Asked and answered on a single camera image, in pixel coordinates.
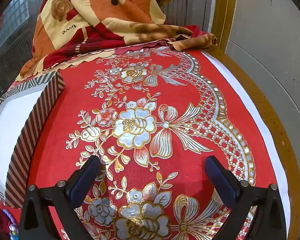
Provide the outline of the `orange red patterned blanket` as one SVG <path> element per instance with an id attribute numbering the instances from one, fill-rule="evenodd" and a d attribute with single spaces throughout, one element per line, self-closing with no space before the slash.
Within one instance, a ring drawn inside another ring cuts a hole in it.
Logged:
<path id="1" fill-rule="evenodd" d="M 167 25 L 161 6 L 171 0 L 44 0 L 32 42 L 32 59 L 20 70 L 25 80 L 78 54 L 171 39 L 181 51 L 216 43 L 195 25 Z"/>

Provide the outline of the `striped white shallow box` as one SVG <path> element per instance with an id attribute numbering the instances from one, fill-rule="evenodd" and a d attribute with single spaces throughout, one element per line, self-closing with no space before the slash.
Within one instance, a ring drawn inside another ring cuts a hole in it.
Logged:
<path id="1" fill-rule="evenodd" d="M 20 83 L 0 98 L 0 200 L 6 206 L 23 207 L 32 155 L 64 87 L 55 71 Z"/>

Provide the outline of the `metal glass door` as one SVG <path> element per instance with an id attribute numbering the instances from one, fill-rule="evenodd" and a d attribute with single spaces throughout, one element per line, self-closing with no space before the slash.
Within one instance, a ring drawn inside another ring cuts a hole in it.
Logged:
<path id="1" fill-rule="evenodd" d="M 36 20 L 43 0 L 0 2 L 0 97 L 32 57 Z"/>

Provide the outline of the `red floral gold tablecloth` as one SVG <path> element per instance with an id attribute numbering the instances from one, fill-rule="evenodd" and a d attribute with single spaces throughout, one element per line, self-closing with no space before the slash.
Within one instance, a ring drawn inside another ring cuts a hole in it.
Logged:
<path id="1" fill-rule="evenodd" d="M 214 239 L 230 215 L 230 209 L 223 204 L 214 186 L 205 210 L 199 208 L 196 198 L 183 194 L 172 198 L 171 180 L 177 172 L 167 178 L 158 173 L 156 182 L 146 185 L 142 191 L 127 190 L 127 179 L 123 177 L 120 185 L 111 187 L 116 199 L 127 199 L 127 205 L 117 209 L 105 196 L 105 181 L 113 179 L 111 166 L 121 172 L 130 162 L 127 150 L 133 151 L 132 158 L 138 165 L 154 169 L 158 164 L 151 163 L 150 157 L 170 158 L 174 137 L 179 139 L 184 150 L 198 154 L 211 153 L 211 149 L 198 142 L 199 138 L 209 139 L 225 151 L 229 166 L 224 168 L 238 180 L 246 180 L 257 187 L 250 147 L 228 120 L 222 93 L 200 75 L 195 57 L 180 53 L 179 58 L 178 65 L 168 68 L 156 65 L 145 69 L 132 64 L 125 69 L 117 67 L 96 73 L 100 83 L 96 95 L 104 99 L 104 104 L 92 112 L 81 111 L 81 130 L 72 133 L 67 142 L 68 148 L 76 147 L 81 140 L 88 144 L 78 170 L 93 155 L 101 162 L 92 187 L 81 206 L 75 209 L 91 239 L 105 238 L 105 234 L 90 223 L 91 219 L 105 226 L 115 239 L 166 239 L 173 230 L 177 230 L 174 239 Z M 189 103 L 185 112 L 179 114 L 172 106 L 159 105 L 157 94 L 148 94 L 137 101 L 118 99 L 116 92 L 136 85 L 137 77 L 145 87 L 155 87 L 159 77 L 175 86 L 189 82 L 198 89 L 200 102 L 197 106 Z"/>

